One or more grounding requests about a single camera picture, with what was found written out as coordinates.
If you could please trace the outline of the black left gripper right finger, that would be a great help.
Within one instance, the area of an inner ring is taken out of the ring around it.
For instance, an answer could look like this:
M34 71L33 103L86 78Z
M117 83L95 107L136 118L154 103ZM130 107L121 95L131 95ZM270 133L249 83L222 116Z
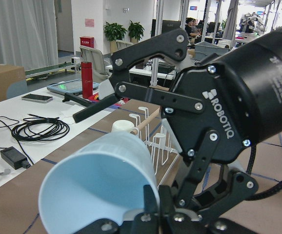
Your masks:
M169 186L159 187L161 234L226 234L228 226L217 220L204 225L196 213L191 210L176 208Z

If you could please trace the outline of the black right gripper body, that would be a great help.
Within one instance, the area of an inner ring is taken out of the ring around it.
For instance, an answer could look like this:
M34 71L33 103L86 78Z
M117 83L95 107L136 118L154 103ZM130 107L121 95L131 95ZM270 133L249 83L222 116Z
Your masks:
M234 161L282 131L282 28L184 69L160 101L186 164Z

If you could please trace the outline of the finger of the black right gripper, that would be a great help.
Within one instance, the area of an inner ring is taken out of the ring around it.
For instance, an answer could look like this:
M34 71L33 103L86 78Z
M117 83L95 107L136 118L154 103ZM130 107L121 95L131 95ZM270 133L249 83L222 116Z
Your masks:
M112 55L112 75L99 87L99 102L73 114L74 121L81 122L125 97L195 114L202 113L201 99L178 92L180 82L184 81L185 70L192 66L187 53L187 39L187 33L177 28L115 52ZM154 88L147 78L136 81L130 73L136 64L153 58L165 60L177 69L171 88Z
M202 222L215 220L258 190L241 166L214 159L220 142L216 130L203 133L197 150L187 150L171 188L174 205Z

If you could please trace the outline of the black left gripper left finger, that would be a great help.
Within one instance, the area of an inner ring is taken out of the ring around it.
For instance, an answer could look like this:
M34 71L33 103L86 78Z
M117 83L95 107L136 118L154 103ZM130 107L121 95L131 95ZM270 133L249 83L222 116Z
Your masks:
M107 218L98 219L82 229L83 234L157 234L159 208L149 185L143 187L144 209L129 211L121 225Z

